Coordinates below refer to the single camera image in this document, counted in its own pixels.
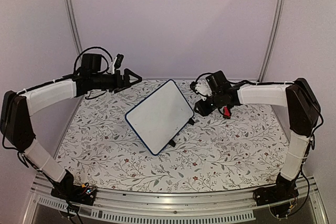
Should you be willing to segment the red whiteboard eraser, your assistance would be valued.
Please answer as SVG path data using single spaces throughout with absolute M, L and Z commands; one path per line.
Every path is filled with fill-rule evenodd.
M 230 111 L 230 108 L 228 108 L 227 106 L 223 107 L 223 117 L 225 119 L 230 119 L 231 118 L 231 111 Z

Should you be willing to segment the right aluminium frame post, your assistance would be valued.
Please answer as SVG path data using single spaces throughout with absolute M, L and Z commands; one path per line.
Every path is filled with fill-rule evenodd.
M 269 64 L 270 64 L 270 61 L 271 61 L 272 52 L 273 52 L 274 45 L 275 45 L 275 42 L 276 42 L 278 28 L 279 28 L 280 21 L 281 21 L 281 14 L 282 14 L 282 11 L 283 11 L 284 2 L 285 2 L 285 0 L 277 0 L 276 1 L 274 17 L 273 17 L 273 21 L 272 21 L 271 30 L 270 30 L 270 35 L 269 35 L 269 38 L 268 38 L 264 59 L 263 59 L 262 65 L 261 65 L 261 70 L 260 70 L 260 73 L 259 73 L 259 76 L 258 76 L 258 79 L 257 79 L 259 82 L 263 82 L 265 77 L 266 77 L 266 74 L 267 74 L 267 70 L 268 70 L 268 67 L 269 67 Z

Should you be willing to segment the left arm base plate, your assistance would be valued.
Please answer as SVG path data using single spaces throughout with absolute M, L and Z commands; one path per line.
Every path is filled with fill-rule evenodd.
M 92 206 L 97 194 L 97 186 L 85 183 L 83 185 L 57 183 L 52 191 L 53 197 L 83 205 Z

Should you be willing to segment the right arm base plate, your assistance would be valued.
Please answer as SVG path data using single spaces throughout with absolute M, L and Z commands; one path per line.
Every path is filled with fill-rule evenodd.
M 289 199 L 294 199 L 299 196 L 296 183 L 275 184 L 270 187 L 259 187 L 253 191 L 253 199 L 257 206 L 273 204 Z

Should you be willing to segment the floral patterned table mat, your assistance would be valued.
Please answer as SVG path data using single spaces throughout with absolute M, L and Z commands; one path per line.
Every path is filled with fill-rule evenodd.
M 218 112 L 194 116 L 175 147 L 152 155 L 125 114 L 162 81 L 148 80 L 118 94 L 83 100 L 56 161 L 77 183 L 158 193 L 242 189 L 275 182 L 288 140 L 270 106 L 242 105 L 226 120 Z

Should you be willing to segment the black whiteboard stand foot left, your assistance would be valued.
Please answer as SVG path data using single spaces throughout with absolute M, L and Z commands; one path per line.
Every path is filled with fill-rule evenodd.
M 172 146 L 172 147 L 175 147 L 175 146 L 176 146 L 176 143 L 175 143 L 173 140 L 170 140 L 170 141 L 169 141 L 169 145 Z

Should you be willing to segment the aluminium frame post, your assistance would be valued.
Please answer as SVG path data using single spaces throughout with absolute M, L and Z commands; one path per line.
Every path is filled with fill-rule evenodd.
M 81 43 L 73 2 L 72 0 L 64 0 L 64 3 L 65 3 L 66 13 L 68 17 L 69 26 L 70 26 L 70 32 L 72 35 L 75 50 L 77 52 L 77 57 L 74 61 L 74 66 L 73 66 L 73 74 L 76 73 L 77 75 L 79 75 L 80 71 L 78 69 L 81 66 L 81 58 L 82 58 L 82 54 L 85 48 L 82 46 L 82 43 Z
M 258 76 L 258 79 L 257 79 L 259 82 L 263 82 L 265 77 L 266 77 L 266 74 L 267 74 L 267 70 L 268 70 L 268 67 L 269 67 L 269 64 L 270 64 L 270 61 L 271 61 L 272 52 L 273 52 L 274 45 L 275 45 L 275 42 L 276 42 L 278 28 L 279 28 L 280 21 L 281 21 L 281 14 L 282 14 L 282 11 L 283 11 L 284 2 L 285 2 L 285 0 L 277 0 L 276 1 L 274 17 L 273 17 L 273 21 L 272 21 L 271 30 L 270 30 L 270 35 L 269 35 L 269 38 L 268 38 L 264 59 L 263 59 L 262 65 L 261 65 L 261 70 L 260 70 L 260 73 L 259 73 L 259 76 Z

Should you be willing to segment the blue-framed whiteboard with writing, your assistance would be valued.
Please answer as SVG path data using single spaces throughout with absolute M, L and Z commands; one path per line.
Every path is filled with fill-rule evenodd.
M 125 114 L 149 152 L 157 156 L 194 117 L 195 112 L 172 79 Z

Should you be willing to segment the black whiteboard stand foot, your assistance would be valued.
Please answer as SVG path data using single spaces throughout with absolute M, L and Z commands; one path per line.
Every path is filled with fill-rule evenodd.
M 175 146 L 176 146 L 176 143 L 175 143 L 173 140 L 170 140 L 170 141 L 169 141 L 169 145 L 172 146 L 172 147 L 175 147 Z
M 192 118 L 190 118 L 189 121 L 188 121 L 188 123 L 189 123 L 190 125 L 194 125 L 194 124 L 195 124 L 195 121 L 194 121 Z

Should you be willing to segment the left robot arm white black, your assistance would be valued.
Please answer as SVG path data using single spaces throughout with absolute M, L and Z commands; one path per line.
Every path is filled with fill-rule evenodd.
M 119 93 L 140 83 L 142 77 L 139 74 L 129 68 L 120 70 L 123 58 L 122 54 L 112 57 L 82 52 L 75 59 L 70 74 L 4 94 L 1 134 L 10 143 L 4 148 L 16 151 L 26 166 L 42 173 L 67 200 L 78 195 L 74 176 L 40 142 L 34 119 L 53 105 L 85 96 L 91 91 Z

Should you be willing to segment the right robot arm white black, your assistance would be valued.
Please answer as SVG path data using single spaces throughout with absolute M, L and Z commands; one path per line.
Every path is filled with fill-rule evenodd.
M 190 89 L 201 98 L 194 111 L 208 116 L 219 110 L 223 118 L 230 119 L 235 106 L 265 104 L 287 110 L 289 122 L 289 148 L 271 196 L 276 201 L 291 194 L 292 186 L 302 173 L 303 165 L 311 150 L 316 147 L 316 130 L 324 124 L 321 106 L 305 78 L 283 82 L 229 81 L 224 73 L 207 72 L 190 84 Z

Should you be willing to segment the left aluminium frame post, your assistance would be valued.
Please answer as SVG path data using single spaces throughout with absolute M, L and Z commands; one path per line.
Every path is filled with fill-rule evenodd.
M 64 3 L 65 3 L 66 13 L 68 17 L 69 26 L 70 26 L 70 32 L 72 35 L 75 50 L 77 52 L 77 57 L 74 61 L 74 66 L 73 66 L 73 74 L 76 73 L 77 75 L 79 75 L 80 71 L 78 69 L 81 66 L 81 58 L 82 58 L 82 54 L 85 48 L 82 46 L 82 43 L 81 43 L 73 2 L 72 0 L 64 0 Z

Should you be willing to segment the aluminium front rail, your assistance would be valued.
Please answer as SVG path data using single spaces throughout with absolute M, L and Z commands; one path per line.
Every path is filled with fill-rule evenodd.
M 206 193 L 144 193 L 98 189 L 91 206 L 78 212 L 51 195 L 36 176 L 24 223 L 330 223 L 312 176 L 297 180 L 299 196 L 258 205 L 253 188 Z

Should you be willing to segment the black whiteboard stand foot right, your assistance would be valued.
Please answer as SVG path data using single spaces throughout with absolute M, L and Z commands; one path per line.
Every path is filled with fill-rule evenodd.
M 190 118 L 189 121 L 188 121 L 188 123 L 189 123 L 190 125 L 194 125 L 194 124 L 195 124 L 195 121 L 194 121 L 192 118 Z

